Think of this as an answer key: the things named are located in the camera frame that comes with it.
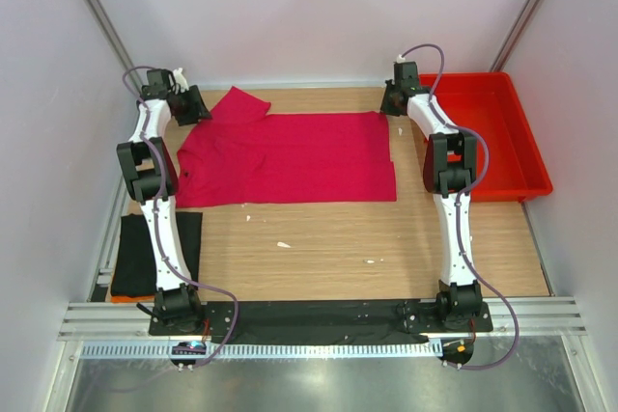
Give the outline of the magenta t shirt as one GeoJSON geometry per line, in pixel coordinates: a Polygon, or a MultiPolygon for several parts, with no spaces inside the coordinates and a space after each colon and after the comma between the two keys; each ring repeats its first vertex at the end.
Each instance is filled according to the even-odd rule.
{"type": "Polygon", "coordinates": [[[179,207],[396,201],[384,115],[270,109],[233,87],[193,127],[178,151],[179,207]]]}

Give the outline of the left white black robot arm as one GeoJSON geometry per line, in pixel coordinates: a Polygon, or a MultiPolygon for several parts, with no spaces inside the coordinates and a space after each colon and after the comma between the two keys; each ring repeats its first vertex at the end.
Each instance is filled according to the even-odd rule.
{"type": "Polygon", "coordinates": [[[171,120],[196,124],[211,115],[195,85],[146,85],[136,106],[136,127],[116,153],[152,246],[148,255],[154,259],[154,306],[149,332],[192,335],[205,323],[197,285],[202,216],[177,213],[178,176],[163,136],[171,120]]]}

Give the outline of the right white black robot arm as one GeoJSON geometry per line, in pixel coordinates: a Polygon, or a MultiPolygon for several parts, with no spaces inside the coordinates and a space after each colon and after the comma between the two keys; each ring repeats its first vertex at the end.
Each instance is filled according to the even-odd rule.
{"type": "Polygon", "coordinates": [[[456,125],[431,90],[385,82],[380,112],[407,116],[427,140],[423,183],[433,195],[442,239],[443,265],[435,297],[435,319],[448,331],[481,313],[483,297],[473,263],[469,209],[477,180],[477,138],[456,125]]]}

